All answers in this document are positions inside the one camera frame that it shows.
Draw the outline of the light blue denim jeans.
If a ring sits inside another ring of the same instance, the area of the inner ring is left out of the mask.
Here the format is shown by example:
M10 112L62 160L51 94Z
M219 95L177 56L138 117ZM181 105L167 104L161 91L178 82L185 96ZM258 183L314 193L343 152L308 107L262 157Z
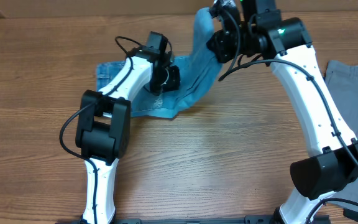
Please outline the light blue denim jeans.
M191 108L212 87L217 75L222 69L215 54L206 43L214 33L213 20L209 9L200 9L195 16L193 25L193 50L189 55L175 57L173 65L179 68L180 86L178 90L154 95L144 87L138 93L129 97L131 101L131 116L153 116L157 118L174 118L180 111ZM119 98L119 90L125 89L129 80L137 78L137 62L144 59L133 58L134 68L129 77L110 97ZM101 63L96 67L96 89L104 94L111 91L129 71L131 65L127 58L123 61Z

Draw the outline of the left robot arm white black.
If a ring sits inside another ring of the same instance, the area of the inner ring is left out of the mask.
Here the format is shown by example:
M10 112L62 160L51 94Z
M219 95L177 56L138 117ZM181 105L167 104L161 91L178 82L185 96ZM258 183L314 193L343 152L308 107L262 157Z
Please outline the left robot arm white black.
M145 86L153 95L180 86L180 70L163 34L151 32L146 44L137 44L125 55L116 76L98 91L85 91L81 99L75 144L81 149L87 171L82 223L114 221L114 181L117 164L129 143L131 102Z

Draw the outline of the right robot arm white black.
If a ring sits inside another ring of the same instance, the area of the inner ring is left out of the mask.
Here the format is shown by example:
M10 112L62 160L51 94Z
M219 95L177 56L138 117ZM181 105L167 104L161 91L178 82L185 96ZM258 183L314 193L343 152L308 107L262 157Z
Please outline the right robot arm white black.
M335 193L358 178L358 139L346 124L324 83L311 36L297 17L282 19L274 1L215 1L209 10L222 29L208 40L228 73L265 64L280 80L306 141L308 158L294 162L295 186L271 215L248 215L246 223L328 223L317 216ZM250 62L241 63L242 57Z

